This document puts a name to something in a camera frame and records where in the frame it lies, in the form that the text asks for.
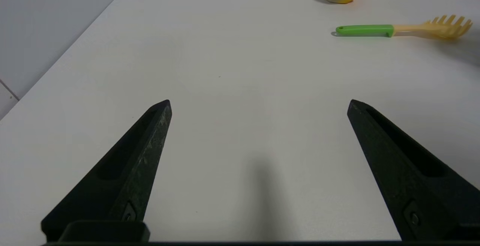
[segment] table surface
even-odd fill
[[[151,240],[399,239],[347,118],[367,102],[480,186],[480,0],[115,0],[0,122],[0,240],[40,221],[149,106],[173,118]],[[458,42],[344,24],[475,22]]]

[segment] tines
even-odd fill
[[[468,19],[465,24],[462,24],[463,20],[465,20],[465,17],[463,16],[459,17],[459,19],[453,23],[455,17],[455,15],[451,15],[448,19],[447,15],[444,15],[440,18],[435,17],[432,21],[428,20],[425,22],[425,24],[438,26],[438,29],[434,31],[434,33],[438,36],[445,38],[457,38],[465,34],[470,27],[472,27],[473,23],[470,19]]]

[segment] screw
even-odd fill
[[[415,212],[412,212],[412,214],[410,214],[410,221],[413,225],[420,225],[420,218]]]

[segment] grout line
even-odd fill
[[[11,89],[9,89],[1,79],[0,79],[0,84],[2,84],[8,90],[8,92],[10,92],[10,94],[12,94],[15,97],[15,99],[17,99],[17,101],[20,101],[20,98]]]

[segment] green handle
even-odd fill
[[[380,34],[386,33],[387,36],[393,36],[393,26],[390,24],[360,24],[360,25],[343,25],[336,28],[336,32],[340,35],[364,35],[364,34]]]

